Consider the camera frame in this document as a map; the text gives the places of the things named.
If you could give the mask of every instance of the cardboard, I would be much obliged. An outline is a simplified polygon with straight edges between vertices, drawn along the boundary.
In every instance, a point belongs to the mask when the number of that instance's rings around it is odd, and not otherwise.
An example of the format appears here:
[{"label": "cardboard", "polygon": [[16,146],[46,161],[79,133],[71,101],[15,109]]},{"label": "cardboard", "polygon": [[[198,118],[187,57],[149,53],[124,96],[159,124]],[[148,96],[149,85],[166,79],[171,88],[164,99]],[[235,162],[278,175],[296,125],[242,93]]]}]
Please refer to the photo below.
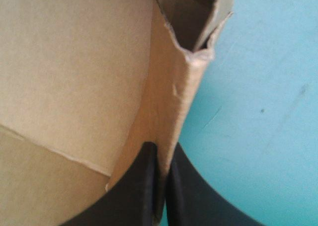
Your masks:
[{"label": "cardboard", "polygon": [[113,187],[145,141],[158,146],[158,221],[233,0],[0,1],[0,224],[72,217],[102,195],[90,169]]},{"label": "cardboard", "polygon": [[59,225],[98,200],[96,171],[0,127],[0,225]]},{"label": "cardboard", "polygon": [[[154,0],[152,17],[151,52],[148,78],[136,119],[130,129],[126,144],[109,181],[111,188],[126,172],[143,142],[158,146],[159,179],[157,189],[157,221],[161,218],[164,186],[169,172],[174,148],[177,144],[185,117],[203,76],[204,70],[214,58],[214,44],[231,15],[233,0],[216,0],[203,29],[211,29],[206,48],[189,51],[180,46],[183,42],[173,31],[164,15],[164,7]],[[196,35],[202,39],[204,34]]]},{"label": "cardboard", "polygon": [[0,3],[0,124],[110,175],[147,76],[152,0]]}]

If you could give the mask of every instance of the cardboard fold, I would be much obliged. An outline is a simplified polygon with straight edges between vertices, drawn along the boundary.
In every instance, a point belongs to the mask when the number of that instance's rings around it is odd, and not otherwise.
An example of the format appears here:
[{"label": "cardboard fold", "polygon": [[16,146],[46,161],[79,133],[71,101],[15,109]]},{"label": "cardboard fold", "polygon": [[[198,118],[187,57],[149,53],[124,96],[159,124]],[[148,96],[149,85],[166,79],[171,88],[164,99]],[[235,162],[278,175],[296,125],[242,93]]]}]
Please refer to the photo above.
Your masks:
[{"label": "cardboard fold", "polygon": [[214,58],[214,44],[231,15],[232,3],[233,0],[216,0],[212,14],[207,16],[214,23],[208,23],[203,30],[215,26],[207,40],[207,47],[192,52],[180,46],[160,3],[158,0],[153,2],[148,77],[139,111],[115,165],[109,187],[114,186],[126,172],[143,142],[154,142],[158,146],[159,165],[157,221],[161,218],[165,181],[174,148],[204,70]]}]

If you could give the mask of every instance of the black plastic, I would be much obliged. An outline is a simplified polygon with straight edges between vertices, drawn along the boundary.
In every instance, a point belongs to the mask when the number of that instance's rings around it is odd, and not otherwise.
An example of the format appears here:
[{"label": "black plastic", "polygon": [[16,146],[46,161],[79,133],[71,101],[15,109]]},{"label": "black plastic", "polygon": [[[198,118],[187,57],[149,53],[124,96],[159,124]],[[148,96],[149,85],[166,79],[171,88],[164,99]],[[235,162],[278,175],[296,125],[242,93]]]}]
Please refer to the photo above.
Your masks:
[{"label": "black plastic", "polygon": [[166,189],[169,226],[261,226],[212,189],[177,145]]},{"label": "black plastic", "polygon": [[151,226],[156,160],[156,145],[144,143],[119,182],[94,205],[62,226]]}]

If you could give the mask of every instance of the cardboard box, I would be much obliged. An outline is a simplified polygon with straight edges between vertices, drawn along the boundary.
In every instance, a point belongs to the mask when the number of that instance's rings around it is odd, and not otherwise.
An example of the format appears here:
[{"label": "cardboard box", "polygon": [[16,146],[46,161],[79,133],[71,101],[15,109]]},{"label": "cardboard box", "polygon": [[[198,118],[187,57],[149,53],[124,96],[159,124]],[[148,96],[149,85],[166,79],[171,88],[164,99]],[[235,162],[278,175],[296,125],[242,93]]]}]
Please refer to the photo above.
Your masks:
[{"label": "cardboard box", "polygon": [[174,147],[233,0],[0,0],[0,224],[57,225]]}]

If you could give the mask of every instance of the light blue surface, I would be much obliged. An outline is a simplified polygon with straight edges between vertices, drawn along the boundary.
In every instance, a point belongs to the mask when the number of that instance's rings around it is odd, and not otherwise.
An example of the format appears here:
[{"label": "light blue surface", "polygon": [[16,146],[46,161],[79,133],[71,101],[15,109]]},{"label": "light blue surface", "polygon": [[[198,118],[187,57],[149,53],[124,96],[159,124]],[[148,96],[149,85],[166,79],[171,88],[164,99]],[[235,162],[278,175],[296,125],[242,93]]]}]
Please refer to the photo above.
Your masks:
[{"label": "light blue surface", "polygon": [[318,226],[318,0],[235,0],[180,142],[250,216]]}]

